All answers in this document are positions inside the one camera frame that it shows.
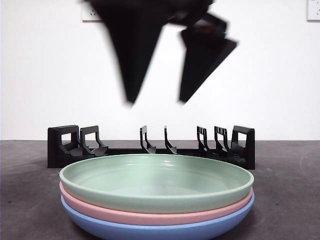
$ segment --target blue plate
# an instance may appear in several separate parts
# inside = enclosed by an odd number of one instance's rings
[[[255,195],[240,210],[209,221],[197,223],[145,226],[103,221],[83,215],[71,208],[61,196],[68,215],[80,228],[105,240],[209,240],[234,228],[250,211]]]

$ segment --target gray floor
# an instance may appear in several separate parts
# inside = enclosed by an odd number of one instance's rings
[[[46,141],[1,142],[1,239],[98,240],[67,217],[60,204],[60,169],[47,169],[46,161]],[[251,172],[254,206],[217,240],[320,239],[320,141],[258,141]]]

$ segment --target plate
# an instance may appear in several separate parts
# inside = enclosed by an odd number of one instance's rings
[[[61,202],[70,218],[80,228],[105,240],[210,240],[234,228],[248,214],[255,200],[240,210],[217,219],[170,226],[141,226],[95,219],[72,209],[61,196]]]
[[[87,159],[64,167],[60,180],[73,197],[102,208],[133,213],[209,211],[243,199],[253,175],[208,158],[127,154]]]
[[[71,208],[73,208],[81,214],[92,217],[94,219],[100,219],[113,223],[151,226],[192,224],[217,219],[228,214],[234,213],[239,209],[243,208],[249,202],[253,193],[253,190],[251,189],[249,194],[240,201],[237,201],[232,205],[210,211],[177,214],[151,214],[118,211],[91,205],[89,203],[76,199],[69,193],[67,193],[61,182],[59,184],[59,187],[65,202]]]

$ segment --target wall outlet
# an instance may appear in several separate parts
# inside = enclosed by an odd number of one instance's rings
[[[81,19],[83,22],[100,22],[101,19],[89,2],[81,4]]]
[[[320,0],[308,0],[308,21],[320,21]]]

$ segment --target green plate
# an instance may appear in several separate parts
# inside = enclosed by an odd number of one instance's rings
[[[194,213],[243,199],[254,176],[208,158],[128,154],[75,162],[60,180],[73,197],[103,208],[147,214]]]

